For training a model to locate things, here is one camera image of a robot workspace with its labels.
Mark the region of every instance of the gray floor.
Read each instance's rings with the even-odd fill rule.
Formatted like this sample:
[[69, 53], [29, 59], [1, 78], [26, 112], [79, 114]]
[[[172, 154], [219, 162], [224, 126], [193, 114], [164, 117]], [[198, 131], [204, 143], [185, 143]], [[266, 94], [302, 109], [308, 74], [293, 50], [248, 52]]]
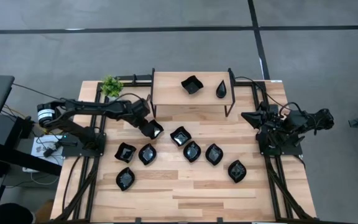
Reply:
[[[358, 25], [358, 1], [254, 2], [260, 26]], [[246, 0], [0, 0], [0, 29], [251, 24]], [[310, 113], [329, 108], [335, 118], [332, 130], [308, 134], [302, 144], [318, 216], [358, 223], [358, 129], [347, 123], [358, 116], [358, 30], [261, 33], [270, 77], [283, 80], [288, 100]], [[0, 35], [0, 74], [55, 96], [76, 98], [83, 80], [150, 73], [152, 67], [231, 67], [236, 75], [262, 78], [252, 31]], [[7, 103], [35, 116], [36, 105], [49, 100], [14, 88]], [[4, 202], [20, 202], [32, 210], [54, 194], [10, 191]]]

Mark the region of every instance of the wooden table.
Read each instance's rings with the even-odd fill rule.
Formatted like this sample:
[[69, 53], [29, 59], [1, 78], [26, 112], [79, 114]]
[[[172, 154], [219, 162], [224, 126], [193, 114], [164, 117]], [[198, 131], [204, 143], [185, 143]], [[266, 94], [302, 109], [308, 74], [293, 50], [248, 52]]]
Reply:
[[[195, 75], [203, 84], [203, 88], [189, 94], [181, 85], [188, 77]], [[228, 116], [236, 98], [232, 91], [233, 81], [229, 72], [153, 72], [152, 109], [155, 117], [157, 106], [224, 106]], [[226, 86], [226, 96], [218, 98], [216, 89], [222, 82]]]
[[[97, 83], [83, 82], [79, 99], [93, 101]], [[287, 102], [282, 83], [266, 81], [266, 87], [269, 95], [278, 102]], [[235, 87], [234, 91], [236, 105], [227, 118], [215, 106], [161, 107], [157, 121], [165, 131], [154, 141], [128, 123], [108, 119], [105, 129], [108, 141], [99, 164], [91, 221], [134, 222], [135, 217], [141, 217], [145, 222], [215, 222], [217, 217], [223, 217], [225, 222], [274, 221], [265, 162], [255, 141], [257, 131], [240, 116], [241, 112], [255, 111], [252, 91], [243, 86]], [[128, 92], [146, 98], [150, 87], [125, 87], [122, 93]], [[133, 96], [127, 99], [136, 100]], [[88, 126], [90, 119], [91, 116], [77, 115], [74, 121]], [[170, 139], [169, 134], [179, 126], [189, 130], [203, 150], [192, 164], [183, 157], [183, 149], [177, 148]], [[123, 141], [135, 146], [137, 152], [151, 142], [157, 150], [156, 160], [147, 167], [137, 154], [130, 164], [118, 161], [114, 155]], [[212, 143], [224, 151], [224, 157], [216, 167], [204, 155]], [[236, 159], [247, 167], [245, 179], [238, 184], [234, 184], [227, 174], [227, 167]], [[74, 160], [66, 159], [63, 164], [51, 218], [62, 212], [62, 197]], [[303, 165], [293, 156], [282, 156], [282, 160], [289, 191], [307, 213], [315, 216]], [[66, 205], [77, 191], [81, 164], [82, 159], [71, 177]], [[137, 179], [128, 191], [121, 192], [116, 185], [116, 176], [127, 166]], [[277, 192], [281, 214], [285, 217], [282, 195], [279, 190]], [[83, 197], [80, 218], [84, 217], [86, 198]]]

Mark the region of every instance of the wooden platform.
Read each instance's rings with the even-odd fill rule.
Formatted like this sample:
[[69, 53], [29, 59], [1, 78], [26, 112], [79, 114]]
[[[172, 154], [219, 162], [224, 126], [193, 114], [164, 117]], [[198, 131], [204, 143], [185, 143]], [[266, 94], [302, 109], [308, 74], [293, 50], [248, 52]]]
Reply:
[[[83, 82], [79, 99], [93, 101], [96, 86], [97, 82]], [[278, 102], [287, 102], [282, 83], [267, 81], [266, 86]], [[255, 141], [256, 130], [240, 116], [241, 112], [255, 111], [252, 92], [249, 87], [235, 87], [234, 91], [236, 105], [227, 118], [222, 108], [216, 106], [159, 108], [157, 121], [165, 131], [154, 141], [128, 123], [108, 119], [105, 130], [108, 143], [99, 165], [91, 221], [134, 222], [135, 217], [141, 217], [145, 222], [215, 222], [216, 217], [223, 217], [226, 222], [274, 221], [264, 159]], [[125, 87], [123, 93], [127, 92], [146, 98], [150, 88]], [[75, 122], [83, 126], [88, 126], [90, 119], [91, 116], [75, 116]], [[177, 148], [170, 139], [169, 134], [179, 126], [184, 126], [203, 150], [192, 164], [183, 157], [183, 148]], [[157, 150], [157, 158], [147, 167], [137, 153], [130, 164], [118, 161], [114, 154], [122, 142], [135, 146], [137, 153], [151, 142]], [[205, 159], [205, 150], [212, 143], [224, 151], [224, 157], [216, 167]], [[238, 184], [234, 184], [227, 174], [227, 167], [236, 159], [247, 167], [245, 179]], [[63, 164], [51, 218], [62, 212], [62, 196], [74, 160], [67, 159]], [[306, 212], [315, 216], [303, 165], [292, 156], [283, 156], [282, 160], [289, 191]], [[82, 159], [71, 178], [66, 204], [77, 190], [81, 165]], [[127, 166], [134, 171], [136, 182], [128, 191], [121, 192], [116, 185], [116, 176]], [[85, 214], [88, 194], [85, 196], [80, 217]], [[285, 217], [279, 191], [278, 197]]]

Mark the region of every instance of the potted plant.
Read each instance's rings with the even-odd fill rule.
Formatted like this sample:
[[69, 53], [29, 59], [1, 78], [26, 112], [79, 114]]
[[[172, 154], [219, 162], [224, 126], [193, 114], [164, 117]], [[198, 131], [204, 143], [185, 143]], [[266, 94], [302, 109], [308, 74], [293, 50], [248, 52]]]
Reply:
[[101, 87], [102, 93], [107, 96], [110, 101], [115, 100], [119, 93], [121, 92], [124, 84], [119, 81], [119, 78], [114, 78], [111, 75], [108, 75], [103, 80], [103, 85]]

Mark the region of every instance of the small black dish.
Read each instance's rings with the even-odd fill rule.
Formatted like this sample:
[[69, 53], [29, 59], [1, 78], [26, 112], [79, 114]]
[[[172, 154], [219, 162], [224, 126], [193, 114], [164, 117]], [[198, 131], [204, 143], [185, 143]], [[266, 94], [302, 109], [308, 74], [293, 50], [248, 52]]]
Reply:
[[170, 135], [171, 135], [172, 140], [178, 146], [184, 145], [187, 141], [189, 141], [191, 139], [190, 133], [187, 132], [183, 126], [180, 126], [178, 129], [176, 129]]
[[223, 151], [214, 143], [207, 148], [205, 157], [212, 165], [216, 166], [223, 158]]
[[224, 98], [226, 96], [226, 85], [224, 84], [224, 80], [222, 80], [221, 84], [217, 87], [216, 96], [218, 98]]
[[154, 149], [154, 147], [151, 144], [145, 145], [140, 151], [139, 151], [139, 159], [143, 162], [143, 164], [146, 166], [150, 164], [157, 155], [157, 151]]
[[189, 94], [196, 93], [199, 89], [204, 87], [195, 75], [188, 77], [185, 81], [182, 81], [181, 85]]
[[116, 177], [118, 187], [125, 191], [135, 182], [135, 174], [129, 167], [123, 169]]
[[229, 172], [230, 178], [234, 180], [234, 183], [240, 182], [247, 174], [246, 167], [242, 165], [239, 160], [230, 164], [227, 171]]
[[201, 155], [201, 148], [194, 141], [187, 144], [187, 146], [183, 150], [183, 155], [189, 162], [194, 162]]
[[118, 160], [124, 161], [126, 163], [129, 163], [134, 157], [136, 148], [134, 146], [125, 144], [124, 142], [121, 143], [118, 147], [117, 153], [114, 155], [114, 157]]
[[164, 128], [155, 120], [152, 120], [140, 129], [140, 131], [150, 139], [155, 139], [164, 131]]

